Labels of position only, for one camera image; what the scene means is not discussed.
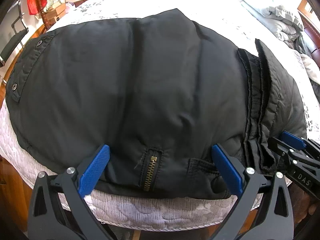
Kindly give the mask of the person right hand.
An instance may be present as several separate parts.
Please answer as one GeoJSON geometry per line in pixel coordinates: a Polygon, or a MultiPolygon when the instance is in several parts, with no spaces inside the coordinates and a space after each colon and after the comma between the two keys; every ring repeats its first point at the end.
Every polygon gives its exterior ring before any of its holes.
{"type": "Polygon", "coordinates": [[[319,206],[319,200],[310,196],[299,186],[292,183],[289,186],[293,217],[295,225],[299,224],[307,215],[313,215],[319,206]]]}

